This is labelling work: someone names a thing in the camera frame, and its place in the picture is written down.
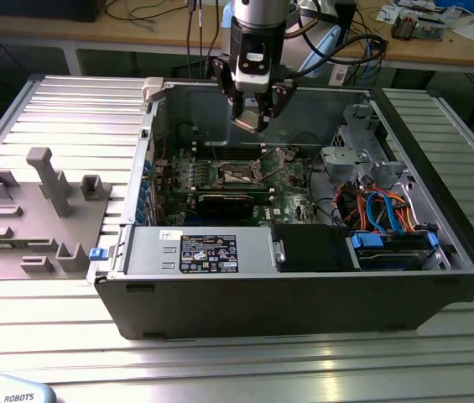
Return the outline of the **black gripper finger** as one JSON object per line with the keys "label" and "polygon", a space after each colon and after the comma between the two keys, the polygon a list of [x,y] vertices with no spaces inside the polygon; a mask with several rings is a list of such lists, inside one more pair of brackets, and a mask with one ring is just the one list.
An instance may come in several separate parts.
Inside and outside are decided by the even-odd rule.
{"label": "black gripper finger", "polygon": [[232,106],[231,120],[234,121],[242,115],[244,101],[243,92],[237,89],[236,82],[232,78],[229,61],[229,55],[221,55],[212,61],[212,68],[220,93],[227,98]]}
{"label": "black gripper finger", "polygon": [[274,83],[265,93],[257,94],[258,132],[265,130],[269,122],[281,114],[289,104],[297,87],[293,80],[288,79]]}

